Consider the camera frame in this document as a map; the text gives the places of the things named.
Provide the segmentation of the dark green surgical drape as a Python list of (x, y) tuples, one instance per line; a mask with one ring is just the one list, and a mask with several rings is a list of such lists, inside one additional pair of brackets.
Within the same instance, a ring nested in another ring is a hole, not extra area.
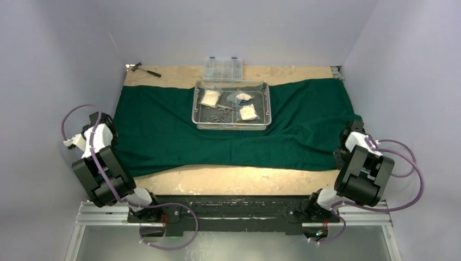
[(116, 152), (132, 176), (185, 165), (331, 170), (340, 133), (360, 120), (343, 82), (333, 78), (271, 86), (272, 122), (263, 131), (200, 130), (192, 121), (193, 96), (193, 89), (122, 89)]

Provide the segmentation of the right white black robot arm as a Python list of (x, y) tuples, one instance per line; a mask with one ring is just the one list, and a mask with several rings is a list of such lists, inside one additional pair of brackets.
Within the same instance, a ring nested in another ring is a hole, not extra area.
[(363, 122), (352, 120), (347, 123), (340, 134), (339, 148), (333, 155), (340, 170), (334, 186), (313, 193), (304, 211), (314, 217), (328, 217), (329, 210), (338, 209), (338, 202), (361, 207), (377, 205), (395, 162), (377, 151)]

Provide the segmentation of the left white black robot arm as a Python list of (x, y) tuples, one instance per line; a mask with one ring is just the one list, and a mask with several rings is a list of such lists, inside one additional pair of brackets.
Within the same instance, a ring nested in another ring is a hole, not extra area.
[(90, 123), (64, 145), (82, 151), (72, 163), (72, 171), (90, 200), (98, 207), (122, 204), (130, 214), (142, 221), (157, 221), (162, 210), (156, 197), (147, 189), (138, 188), (134, 178), (116, 154), (118, 133), (110, 115), (95, 112)]

